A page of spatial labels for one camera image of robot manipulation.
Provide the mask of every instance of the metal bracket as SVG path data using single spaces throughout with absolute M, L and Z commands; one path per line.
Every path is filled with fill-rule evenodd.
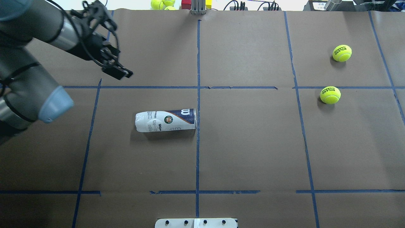
M 205 0 L 191 0 L 191 14 L 203 15 L 206 12 Z
M 238 228 L 233 218 L 158 219 L 155 228 Z

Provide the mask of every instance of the tennis ball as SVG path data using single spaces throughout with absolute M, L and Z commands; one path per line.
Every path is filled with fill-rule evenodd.
M 174 6 L 175 5 L 176 0 L 163 0 L 163 4 L 166 6 Z
M 326 104 L 337 103 L 340 99 L 340 95 L 339 89 L 334 86 L 325 87 L 320 94 L 322 102 Z
M 162 0 L 152 0 L 151 7 L 154 10 L 162 10 L 164 8 L 164 4 Z
M 168 7 L 164 8 L 164 10 L 176 10 L 176 8 L 173 6 L 168 6 Z
M 345 62 L 352 56 L 352 49 L 345 44 L 339 45 L 333 50 L 332 56 L 338 62 Z

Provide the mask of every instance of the tennis ball can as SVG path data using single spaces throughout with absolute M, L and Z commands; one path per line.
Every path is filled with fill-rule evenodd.
M 194 108 L 148 111 L 135 115 L 135 126 L 139 132 L 177 131 L 196 129 L 197 118 Z

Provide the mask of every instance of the white label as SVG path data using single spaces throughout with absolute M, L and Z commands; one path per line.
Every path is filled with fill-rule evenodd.
M 313 8 L 315 10 L 324 10 L 324 11 L 326 11 L 324 2 L 313 2 L 312 4 L 313 4 Z

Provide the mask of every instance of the red object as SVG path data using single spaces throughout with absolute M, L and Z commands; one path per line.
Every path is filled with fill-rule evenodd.
M 181 0 L 182 9 L 191 9 L 191 0 Z

